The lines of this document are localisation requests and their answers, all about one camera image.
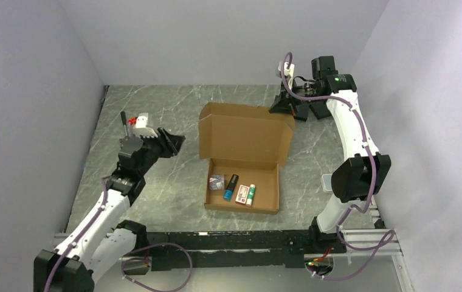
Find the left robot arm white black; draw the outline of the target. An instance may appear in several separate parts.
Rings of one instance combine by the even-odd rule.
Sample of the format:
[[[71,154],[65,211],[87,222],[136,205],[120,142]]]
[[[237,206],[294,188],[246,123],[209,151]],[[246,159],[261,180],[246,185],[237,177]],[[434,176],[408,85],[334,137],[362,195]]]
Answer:
[[[144,131],[121,139],[116,168],[102,178],[99,199],[76,229],[52,251],[35,257],[34,291],[93,291],[121,257],[147,250],[146,226],[117,220],[141,194],[147,171],[158,159],[178,155],[185,136],[161,127]]]

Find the brown cardboard box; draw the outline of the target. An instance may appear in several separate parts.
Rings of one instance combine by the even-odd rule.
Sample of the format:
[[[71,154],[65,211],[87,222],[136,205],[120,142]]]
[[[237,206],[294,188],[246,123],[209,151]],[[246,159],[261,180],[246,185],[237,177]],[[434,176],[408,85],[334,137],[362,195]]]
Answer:
[[[208,159],[206,178],[239,176],[230,201],[224,190],[206,188],[204,207],[210,210],[275,215],[280,210],[280,167],[287,162],[295,121],[271,114],[264,106],[210,102],[198,122],[199,157]],[[240,185],[256,185],[251,206],[235,202]]]

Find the green white glue stick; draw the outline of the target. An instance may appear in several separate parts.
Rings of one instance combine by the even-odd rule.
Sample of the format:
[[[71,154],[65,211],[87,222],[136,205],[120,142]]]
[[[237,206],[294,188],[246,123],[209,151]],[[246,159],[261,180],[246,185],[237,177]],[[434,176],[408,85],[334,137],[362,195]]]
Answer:
[[[256,185],[251,184],[249,186],[249,190],[248,190],[247,198],[246,198],[246,206],[251,206],[252,205],[253,196],[255,195],[255,189],[256,189]]]

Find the red staples box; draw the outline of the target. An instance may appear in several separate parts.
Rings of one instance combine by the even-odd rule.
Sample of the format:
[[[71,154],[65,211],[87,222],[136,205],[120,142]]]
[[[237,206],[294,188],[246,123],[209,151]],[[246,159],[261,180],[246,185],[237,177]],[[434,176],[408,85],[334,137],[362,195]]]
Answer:
[[[238,204],[245,205],[247,202],[247,197],[249,194],[250,187],[245,185],[240,185],[236,194],[235,202]]]

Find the blue capped marker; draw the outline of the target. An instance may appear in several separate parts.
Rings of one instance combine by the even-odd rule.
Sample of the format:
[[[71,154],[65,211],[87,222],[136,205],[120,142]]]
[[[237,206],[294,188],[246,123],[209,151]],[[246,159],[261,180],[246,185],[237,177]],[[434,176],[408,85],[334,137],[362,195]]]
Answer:
[[[238,178],[239,176],[237,174],[233,174],[231,176],[231,178],[229,179],[229,182],[225,188],[225,191],[224,191],[224,195],[223,195],[223,198],[226,200],[226,201],[230,201],[232,196],[233,196],[233,192],[234,192],[234,189],[236,187],[236,184],[238,182]]]

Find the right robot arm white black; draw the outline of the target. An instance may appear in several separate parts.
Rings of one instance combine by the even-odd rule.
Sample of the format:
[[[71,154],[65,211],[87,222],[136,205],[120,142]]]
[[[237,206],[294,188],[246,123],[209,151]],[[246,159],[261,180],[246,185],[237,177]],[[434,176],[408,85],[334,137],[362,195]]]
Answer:
[[[368,211],[391,158],[380,153],[368,132],[353,76],[339,73],[333,56],[321,56],[311,62],[312,78],[298,85],[292,58],[288,52],[278,65],[280,93],[269,112],[301,121],[310,113],[317,119],[332,117],[343,149],[343,163],[331,174],[331,198],[309,228],[309,247],[323,252],[332,242],[344,240],[340,227],[353,210]]]

